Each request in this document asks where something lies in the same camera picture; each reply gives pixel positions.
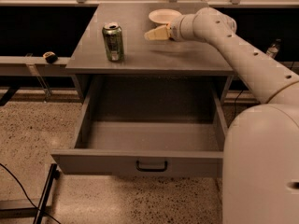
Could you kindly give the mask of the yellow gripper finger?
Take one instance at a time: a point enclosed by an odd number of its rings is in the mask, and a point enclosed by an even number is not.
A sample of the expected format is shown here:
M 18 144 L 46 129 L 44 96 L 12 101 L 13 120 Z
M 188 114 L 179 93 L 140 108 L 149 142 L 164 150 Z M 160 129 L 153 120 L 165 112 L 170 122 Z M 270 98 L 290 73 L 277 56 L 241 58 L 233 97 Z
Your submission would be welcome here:
M 168 40 L 171 35 L 170 35 L 170 30 L 167 25 L 161 25 L 156 27 L 155 29 L 151 29 L 147 31 L 144 34 L 144 37 L 146 40 L 152 41 L 152 40 Z

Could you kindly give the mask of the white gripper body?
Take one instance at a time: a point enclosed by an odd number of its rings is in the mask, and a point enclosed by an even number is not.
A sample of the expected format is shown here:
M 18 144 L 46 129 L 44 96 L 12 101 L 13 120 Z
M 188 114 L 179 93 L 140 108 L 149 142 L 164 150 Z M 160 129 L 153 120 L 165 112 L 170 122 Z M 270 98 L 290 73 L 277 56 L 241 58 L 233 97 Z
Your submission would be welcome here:
M 181 15 L 170 22 L 170 36 L 175 41 L 191 41 L 196 38 L 193 31 L 194 14 Z

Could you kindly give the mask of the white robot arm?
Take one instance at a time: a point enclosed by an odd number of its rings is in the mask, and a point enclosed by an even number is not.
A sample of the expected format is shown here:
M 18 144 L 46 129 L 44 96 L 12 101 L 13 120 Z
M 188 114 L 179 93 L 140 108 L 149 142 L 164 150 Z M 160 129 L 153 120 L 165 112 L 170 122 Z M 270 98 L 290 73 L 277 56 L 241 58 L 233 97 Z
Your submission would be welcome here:
M 224 143 L 223 224 L 299 224 L 299 76 L 236 33 L 212 7 L 147 31 L 148 40 L 207 43 L 257 104 L 235 117 Z

